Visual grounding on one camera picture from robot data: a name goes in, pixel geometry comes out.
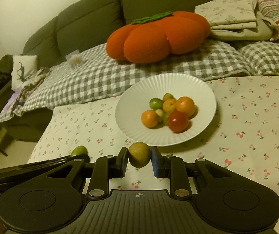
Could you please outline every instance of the white plate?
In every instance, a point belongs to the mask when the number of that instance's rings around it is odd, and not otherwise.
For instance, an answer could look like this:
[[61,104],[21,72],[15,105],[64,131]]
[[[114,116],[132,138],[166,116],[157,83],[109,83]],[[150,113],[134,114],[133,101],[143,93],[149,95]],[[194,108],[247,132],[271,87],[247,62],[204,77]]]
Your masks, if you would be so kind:
[[[167,126],[149,129],[141,122],[141,115],[149,110],[152,98],[171,93],[176,99],[187,96],[194,100],[198,113],[191,119],[191,127],[183,133],[173,133]],[[185,142],[200,134],[212,121],[216,100],[211,88],[197,77],[185,74],[160,74],[140,80],[123,93],[117,103],[115,118],[119,129],[134,141],[150,146],[170,146]]]

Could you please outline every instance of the sofa armrest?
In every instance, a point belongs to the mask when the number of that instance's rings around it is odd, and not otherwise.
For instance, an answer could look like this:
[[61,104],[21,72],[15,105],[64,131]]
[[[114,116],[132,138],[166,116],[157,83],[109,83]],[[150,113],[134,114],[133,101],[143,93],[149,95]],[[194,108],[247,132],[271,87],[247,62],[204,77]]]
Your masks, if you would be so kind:
[[0,113],[13,93],[11,80],[0,90]]

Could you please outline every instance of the tomato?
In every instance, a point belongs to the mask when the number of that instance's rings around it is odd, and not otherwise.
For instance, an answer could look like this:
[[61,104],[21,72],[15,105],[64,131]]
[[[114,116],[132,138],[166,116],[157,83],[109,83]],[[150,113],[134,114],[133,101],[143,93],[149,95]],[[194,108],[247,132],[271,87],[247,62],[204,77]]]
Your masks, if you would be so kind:
[[188,115],[183,112],[174,111],[168,117],[168,127],[174,132],[179,133],[189,125]]

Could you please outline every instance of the green sofa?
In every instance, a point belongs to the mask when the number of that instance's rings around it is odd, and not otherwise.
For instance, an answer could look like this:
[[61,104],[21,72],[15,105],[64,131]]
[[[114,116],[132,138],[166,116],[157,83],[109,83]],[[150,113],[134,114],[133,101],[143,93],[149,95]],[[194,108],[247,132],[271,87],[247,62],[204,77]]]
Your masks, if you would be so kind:
[[[165,11],[190,11],[211,0],[80,0],[45,24],[26,42],[23,55],[37,55],[38,67],[52,67],[65,56],[105,43],[116,29],[132,20]],[[11,82],[0,91],[0,112],[11,97]],[[3,123],[17,140],[37,142],[52,117],[46,108]]]

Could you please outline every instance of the orange fruit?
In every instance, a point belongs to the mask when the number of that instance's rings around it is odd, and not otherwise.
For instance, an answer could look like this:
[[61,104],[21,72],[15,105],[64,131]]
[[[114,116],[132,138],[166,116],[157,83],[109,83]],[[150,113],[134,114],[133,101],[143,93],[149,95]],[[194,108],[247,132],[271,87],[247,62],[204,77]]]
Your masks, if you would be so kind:
[[140,119],[145,127],[151,129],[158,124],[159,115],[153,110],[147,110],[142,113]]
[[189,97],[180,97],[176,101],[176,110],[179,112],[186,113],[188,117],[191,117],[195,111],[196,107],[194,101]]
[[173,111],[175,111],[175,103],[176,100],[174,98],[170,98],[167,99],[166,101],[164,101],[163,105],[162,105],[162,109],[165,113],[171,113]]

